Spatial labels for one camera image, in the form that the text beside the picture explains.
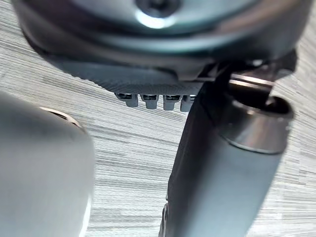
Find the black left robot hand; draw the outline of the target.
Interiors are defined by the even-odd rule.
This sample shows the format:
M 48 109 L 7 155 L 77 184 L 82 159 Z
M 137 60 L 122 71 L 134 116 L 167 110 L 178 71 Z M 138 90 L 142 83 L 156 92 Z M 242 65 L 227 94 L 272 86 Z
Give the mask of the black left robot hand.
M 243 237 L 287 146 L 291 75 L 311 0 L 14 0 L 45 61 L 129 107 L 188 112 L 161 237 Z

